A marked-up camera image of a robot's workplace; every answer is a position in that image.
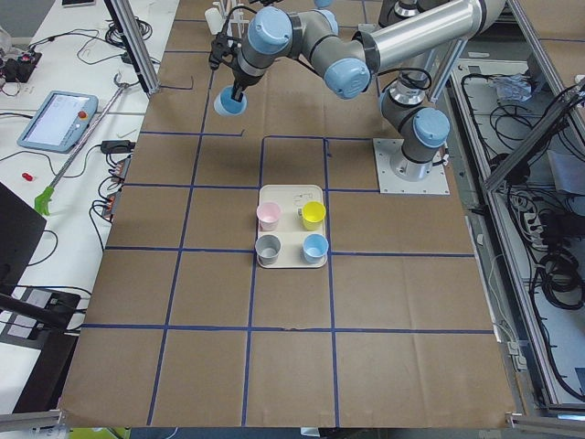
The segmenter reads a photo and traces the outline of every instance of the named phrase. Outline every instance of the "gray cup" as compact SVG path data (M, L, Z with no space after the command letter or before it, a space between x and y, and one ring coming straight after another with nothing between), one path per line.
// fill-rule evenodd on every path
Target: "gray cup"
M274 235L263 235L258 238L254 248L258 254L258 261L262 265L270 265L278 259L281 252L281 240Z

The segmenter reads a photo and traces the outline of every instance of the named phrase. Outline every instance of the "table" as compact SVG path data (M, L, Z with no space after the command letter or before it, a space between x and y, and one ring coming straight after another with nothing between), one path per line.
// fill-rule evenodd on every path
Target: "table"
M153 36L146 42L151 56L160 59L176 11L178 1L131 0L133 11L141 19L153 26ZM50 9L47 18L35 34L33 41L43 37L66 32L74 27L98 28L103 36L107 28L105 20L109 19L105 4L99 0L96 6L80 8L62 8L57 1ZM119 59L110 59L95 66L87 66L75 58L75 53L86 41L83 37L62 37L52 43L39 47L43 58L29 82L24 84L16 97L0 95L0 112L24 112L34 114L47 94L52 90L77 91L96 95L100 100L100 109L115 92L113 76L120 72L122 80L135 78L133 68L124 65ZM103 43L90 45L85 53L88 59L98 59L114 53L121 53ZM7 84L8 90L15 84ZM128 139L135 141L144 118L148 99L140 86L132 87L112 107L112 113L101 122L90 138L86 150L102 140ZM0 145L0 158L19 151L27 151L16 145L17 137L27 126L27 119L0 118L0 133L3 136ZM53 166L59 169L67 155L47 153ZM91 290L101 262L101 251L96 231L88 216L90 203L97 197L98 184L108 176L105 161L100 157L99 149L93 150L88 157L86 172L79 178L63 179L55 191L50 203L51 215L47 218L47 228L58 234L59 242L55 254L46 262L29 267L21 282L35 285L73 285ZM71 167L68 175L74 175L82 168L84 153ZM25 181L21 174L28 172L34 176L32 182ZM32 206L34 198L42 192L52 179L48 162L38 155L17 155L0 162L2 182L19 197ZM97 219L97 227L104 240L107 239L109 224ZM33 261L48 254L54 246L54 239L45 234L33 256ZM22 291L16 290L19 296ZM84 296L80 308L87 305ZM71 327L81 322L79 315L74 316ZM34 349L0 344L0 357L10 358L3 361L0 378L0 413L10 413L28 379L30 371L37 361L38 351Z
M336 5L343 22L367 20L369 8ZM233 79L207 69L202 14L179 5L180 50L160 74L195 86L162 90L144 117L61 400L67 422L504 426L515 408L451 169L450 196L380 195L371 138L397 133L375 88L341 102L287 59L248 90L246 113L214 114ZM324 190L324 268L258 266L267 184Z

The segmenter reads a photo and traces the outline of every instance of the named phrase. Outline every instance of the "cup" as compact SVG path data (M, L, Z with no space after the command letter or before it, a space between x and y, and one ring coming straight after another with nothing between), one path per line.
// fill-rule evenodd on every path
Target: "cup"
M276 230L278 221L281 218L282 210L281 207L271 201L261 203L256 208L256 217L262 230L272 231Z
M304 227L310 231L318 230L325 219L326 213L327 210L323 203L320 203L319 201L309 201L301 210Z
M314 233L303 242L303 256L308 263L319 263L329 250L329 242L323 235Z
M263 235L256 240L256 254L262 265L275 263L281 252L281 240L274 235Z

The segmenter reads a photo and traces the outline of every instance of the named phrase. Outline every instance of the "yellow cup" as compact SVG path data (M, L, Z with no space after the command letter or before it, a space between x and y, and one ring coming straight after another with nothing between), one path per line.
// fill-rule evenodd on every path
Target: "yellow cup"
M309 201L303 206L301 216L303 217L303 225L307 230L317 230L325 219L327 210L323 203L319 201Z

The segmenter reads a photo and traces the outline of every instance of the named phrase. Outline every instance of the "blue tape grid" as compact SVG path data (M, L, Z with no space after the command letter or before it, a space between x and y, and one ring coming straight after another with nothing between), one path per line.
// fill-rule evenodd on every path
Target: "blue tape grid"
M367 10L366 1L368 0L356 0L362 4L363 14L365 22L367 23ZM199 19L177 19L179 22L205 22L205 20ZM208 53L203 50L166 50L168 53ZM131 247L131 246L106 246L108 250L116 251L145 251L145 252L177 252L177 258L175 262L175 271L173 276L173 282L171 285L171 292L167 303L167 310L165 315L165 323L162 325L149 325L149 324L84 324L86 328L100 328L100 329L155 329L162 330L163 337L161 340L161 346L159 349L158 363L156 368L156 374L154 379L153 392L151 397L151 403L148 413L147 425L151 425L154 416L154 407L156 403L156 395L158 392L158 385L160 375L162 371L163 358L165 355L165 342L166 336L169 330L177 331L245 331L247 333L246 342L246 364L245 364L245 380L243 389L242 399L242 415L241 425L246 425L247 411L248 411L248 393L249 393L249 382L250 382L250 353L252 334L255 332L310 332L310 333L330 333L332 342L332 369L333 369L333 380L334 380L334 410L335 410L335 425L340 426L339 416L339 391L337 382L337 357L336 357L336 334L339 333L359 333L359 334L465 334L465 335L489 335L493 334L492 330L481 330L481 329L407 329L407 328L355 328L355 327L336 327L335 325L335 293L333 287L333 256L369 256L369 257L451 257L451 258L473 258L472 253L457 253L457 254L443 254L443 253L396 253L396 252L335 252L329 248L328 252L328 278L329 278L329 307L331 314L331 326L330 327L314 327L304 329L288 329L283 327L255 327L253 325L253 308L254 308L254 292L256 283L256 271L257 263L255 258L253 259L251 280L250 280L250 305L248 312L248 324L245 327L213 327L213 326L186 326L186 325L171 325L170 316L172 312L173 300L176 290L176 281L178 277L178 271L181 263L181 257L183 252L224 252L224 253L253 253L253 250L249 249L199 249L199 248L187 248L184 246L186 236L186 225L188 223L189 212L191 209L191 202L193 192L196 188L207 188L207 189L247 189L247 190L260 190L263 181L263 166L264 166L264 154L265 154L265 141L269 138L280 138L280 139L314 139L321 140L323 142L323 154L324 154L324 202L329 209L329 194L333 192L350 192L350 193L378 193L377 189L359 189L359 188L342 188L342 187L330 187L329 186L329 168L328 168L328 156L329 156L329 142L332 140L336 141L365 141L370 140L362 137L322 137L322 136L297 136L297 135L268 135L262 139L261 143L261 166L259 181L257 187L236 187L236 186L217 186L217 185L197 185L197 167L199 163L199 155L201 152L201 145L204 137L206 136L226 136L226 137L242 137L243 133L240 134L223 134L223 133L205 133L205 123L207 119L207 111L210 100L210 91L213 85L215 74L212 74L209 79L209 85L207 89L206 105L204 110L203 121L201 124L200 132L192 133L179 133L179 132L157 132L157 131L141 131L141 134L160 134L160 135L179 135L179 136L196 136L198 137L197 142L197 155L193 166L193 173L191 182L189 185L168 185L168 184L151 184L151 183L126 183L125 186L129 187L185 187L189 189L189 197L186 205L186 212L183 222L183 229L181 231L181 240L179 247ZM331 217L327 216L327 239L331 242Z

